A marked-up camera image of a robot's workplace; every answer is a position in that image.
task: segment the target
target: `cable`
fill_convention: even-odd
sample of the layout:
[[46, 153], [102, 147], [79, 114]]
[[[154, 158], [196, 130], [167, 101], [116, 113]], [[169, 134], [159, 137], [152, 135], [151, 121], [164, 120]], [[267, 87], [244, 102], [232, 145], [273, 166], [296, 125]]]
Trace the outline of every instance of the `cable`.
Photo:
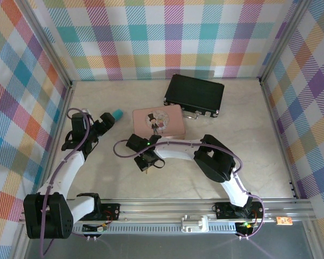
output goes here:
[[94, 145], [94, 147], [91, 149], [91, 151], [89, 152], [89, 154], [90, 154], [90, 153], [95, 149], [95, 147], [97, 147], [98, 142], [99, 142], [99, 141], [96, 142], [96, 145]]
[[47, 200], [48, 200], [48, 196], [50, 193], [50, 190], [53, 186], [54, 180], [57, 176], [57, 174], [59, 173], [60, 169], [62, 168], [62, 166], [68, 161], [68, 159], [82, 146], [82, 144], [85, 142], [87, 136], [89, 135], [89, 131], [90, 131], [90, 123], [89, 120], [87, 119], [87, 115], [85, 112], [83, 112], [82, 110], [78, 109], [78, 108], [70, 108], [67, 111], [66, 116], [68, 118], [71, 119], [71, 117], [69, 116], [69, 112], [70, 111], [77, 111], [80, 112], [82, 114], [82, 116], [85, 119], [86, 122], [86, 132], [85, 135], [83, 137], [83, 139], [81, 140], [81, 142], [64, 158], [64, 160], [58, 165], [58, 167], [55, 169], [54, 173], [52, 174], [52, 177], [50, 178], [49, 181], [49, 185], [47, 187], [47, 190], [44, 194], [44, 199], [43, 199], [43, 205], [42, 205], [42, 222], [41, 222], [41, 234], [40, 234], [40, 240], [39, 240], [39, 254], [41, 256], [41, 258], [44, 258], [45, 254], [48, 252], [49, 248], [51, 247], [51, 244], [47, 247], [46, 251], [43, 252], [43, 241], [44, 241], [44, 232], [45, 232], [45, 217], [46, 217], [46, 208], [47, 208]]
[[102, 225], [98, 225], [98, 226], [91, 226], [91, 225], [87, 225], [87, 224], [83, 224], [83, 228], [87, 228], [90, 230], [97, 230], [97, 228], [101, 227]]
[[257, 212], [255, 210], [253, 210], [254, 213], [254, 224], [257, 223]]
[[163, 165], [162, 166], [157, 166], [155, 164], [153, 164], [153, 166], [156, 167], [156, 168], [158, 168], [158, 169], [161, 169], [161, 168], [163, 168], [166, 165], [166, 161], [164, 161], [163, 159], [160, 159], [159, 161], [162, 161], [163, 162]]
[[107, 224], [112, 223], [113, 222], [113, 215], [112, 215], [112, 213], [110, 211], [108, 211], [108, 210], [104, 210], [103, 212], [110, 214], [111, 221], [108, 222]]
[[241, 185], [240, 181], [239, 181], [239, 178], [238, 178], [238, 173], [242, 170], [242, 168], [244, 167], [244, 163], [242, 162], [242, 160], [237, 156], [235, 155], [234, 153], [224, 149], [224, 148], [221, 148], [221, 147], [218, 147], [218, 146], [215, 146], [215, 145], [210, 145], [210, 144], [206, 144], [206, 143], [187, 143], [187, 142], [176, 142], [176, 141], [163, 141], [163, 142], [160, 142], [160, 143], [155, 143], [153, 145], [150, 145], [150, 146], [147, 146], [146, 148], [142, 149], [141, 151], [135, 153], [135, 154], [132, 154], [132, 155], [120, 155], [116, 152], [116, 146], [119, 144], [119, 143], [122, 143], [122, 142], [127, 142], [128, 139], [123, 139], [123, 140], [119, 140], [118, 142], [115, 143], [115, 145], [113, 146], [113, 152], [116, 156], [120, 157], [120, 158], [135, 158], [139, 155], [141, 155], [142, 153], [144, 153], [145, 151], [147, 151], [148, 149], [152, 148], [152, 147], [157, 147], [157, 146], [161, 146], [161, 145], [184, 145], [184, 146], [203, 146], [203, 147], [209, 147], [209, 148], [212, 148], [212, 149], [217, 149], [219, 151], [222, 151], [228, 155], [231, 155], [232, 157], [234, 157], [240, 164], [240, 167], [235, 171], [233, 172], [233, 176], [235, 178], [235, 181], [237, 182], [240, 190], [245, 193], [247, 196], [249, 197], [252, 197], [254, 199], [257, 199], [260, 203], [261, 203], [261, 206], [262, 206], [262, 219], [256, 229], [256, 231], [254, 231], [253, 233], [251, 233], [250, 235], [243, 235], [241, 233], [238, 233], [240, 236], [242, 237], [245, 237], [245, 238], [249, 238], [251, 236], [254, 236], [262, 227], [263, 223], [264, 223], [264, 214], [265, 214], [265, 208], [264, 208], [264, 204], [263, 204], [263, 200], [256, 196], [256, 195], [253, 195], [253, 194], [250, 194], [248, 191], [246, 191], [244, 189], [244, 187]]
[[95, 121], [93, 120], [93, 117], [92, 117], [91, 115], [89, 115], [89, 118], [91, 119], [91, 121], [92, 121], [92, 124], [94, 124], [94, 123], [95, 123]]
[[161, 146], [161, 145], [183, 145], [183, 146], [193, 146], [193, 147], [202, 146], [202, 147], [209, 147], [209, 148], [217, 149], [219, 151], [222, 151], [222, 152], [234, 157], [240, 164], [240, 167], [235, 171], [236, 173], [241, 171], [242, 167], [244, 166], [244, 164], [242, 163], [242, 160], [237, 155], [235, 155], [234, 153], [232, 153], [232, 152], [230, 152], [230, 151], [228, 151], [228, 150], [226, 150], [224, 148], [221, 148], [221, 147], [218, 147], [218, 146], [215, 146], [215, 145], [211, 145], [211, 144], [206, 144], [206, 143], [186, 143], [186, 142], [176, 142], [176, 141], [163, 141], [163, 142], [160, 142], [160, 143], [155, 143], [155, 144], [149, 145], [146, 148], [142, 149], [141, 151], [139, 151], [139, 152], [137, 152], [135, 154], [132, 154], [132, 155], [120, 155], [120, 154], [118, 154], [117, 151], [116, 151], [117, 145], [119, 143], [127, 142], [127, 141], [128, 141], [128, 139], [123, 139], [123, 140], [119, 140], [118, 142], [116, 142], [114, 144], [113, 152], [114, 152], [114, 154], [116, 156], [118, 156], [120, 158], [135, 158], [135, 157], [139, 156], [140, 154], [143, 154], [148, 149], [150, 149], [152, 147]]

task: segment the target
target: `teal object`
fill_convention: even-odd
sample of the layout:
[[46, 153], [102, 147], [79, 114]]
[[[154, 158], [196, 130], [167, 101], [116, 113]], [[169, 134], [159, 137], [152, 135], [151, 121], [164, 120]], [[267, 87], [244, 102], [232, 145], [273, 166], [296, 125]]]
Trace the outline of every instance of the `teal object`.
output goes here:
[[117, 109], [115, 112], [112, 113], [112, 116], [115, 119], [115, 122], [117, 122], [119, 119], [121, 119], [121, 117], [123, 116], [123, 112], [120, 109]]

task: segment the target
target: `white clamp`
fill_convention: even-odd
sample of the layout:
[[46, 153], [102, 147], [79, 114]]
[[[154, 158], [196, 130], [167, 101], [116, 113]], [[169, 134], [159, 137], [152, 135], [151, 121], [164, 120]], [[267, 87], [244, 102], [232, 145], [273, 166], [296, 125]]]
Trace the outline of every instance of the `white clamp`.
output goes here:
[[189, 216], [181, 218], [181, 231], [184, 233], [204, 233], [209, 231], [207, 216]]

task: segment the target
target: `gray floor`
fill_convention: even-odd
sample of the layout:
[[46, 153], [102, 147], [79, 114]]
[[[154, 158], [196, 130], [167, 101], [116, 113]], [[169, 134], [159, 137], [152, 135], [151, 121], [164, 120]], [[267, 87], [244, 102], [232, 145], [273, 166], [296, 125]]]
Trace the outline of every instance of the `gray floor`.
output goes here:
[[[292, 226], [266, 223], [252, 240], [238, 240], [233, 234], [178, 235], [103, 235], [103, 242], [87, 242], [71, 236], [56, 240], [48, 258], [105, 258], [105, 259], [311, 259], [302, 222]], [[39, 240], [31, 240], [25, 259], [39, 258]]]

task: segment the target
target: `sticker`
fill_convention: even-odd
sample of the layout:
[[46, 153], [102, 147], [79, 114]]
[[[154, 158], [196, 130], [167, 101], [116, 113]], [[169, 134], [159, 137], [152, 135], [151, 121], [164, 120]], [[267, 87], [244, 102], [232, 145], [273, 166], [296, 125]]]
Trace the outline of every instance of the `sticker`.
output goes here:
[[293, 220], [291, 217], [276, 217], [277, 219], [277, 225], [292, 225]]
[[145, 118], [145, 122], [151, 128], [154, 135], [163, 134], [169, 123], [169, 116], [162, 110], [149, 112]]

